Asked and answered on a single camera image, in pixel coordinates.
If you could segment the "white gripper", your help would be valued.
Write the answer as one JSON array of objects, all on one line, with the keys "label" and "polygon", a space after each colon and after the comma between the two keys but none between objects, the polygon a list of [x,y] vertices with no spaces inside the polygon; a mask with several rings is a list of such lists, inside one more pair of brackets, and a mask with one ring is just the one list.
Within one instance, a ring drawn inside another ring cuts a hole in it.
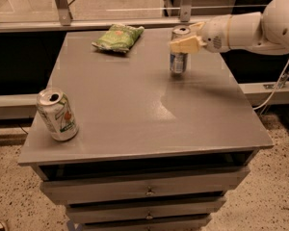
[{"label": "white gripper", "polygon": [[230,50],[228,44],[228,29],[231,15],[220,15],[207,22],[197,22],[189,26],[190,30],[199,36],[177,38],[170,42],[172,53],[197,53],[202,47],[209,52],[224,53]]}]

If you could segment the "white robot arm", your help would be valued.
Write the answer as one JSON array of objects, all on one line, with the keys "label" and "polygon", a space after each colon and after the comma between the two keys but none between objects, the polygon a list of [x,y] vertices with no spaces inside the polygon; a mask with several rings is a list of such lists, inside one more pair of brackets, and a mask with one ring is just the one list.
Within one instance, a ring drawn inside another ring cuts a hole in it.
[{"label": "white robot arm", "polygon": [[289,53],[289,0],[272,0],[257,13],[219,15],[189,26],[190,32],[173,39],[173,53],[212,53],[247,50],[262,55]]}]

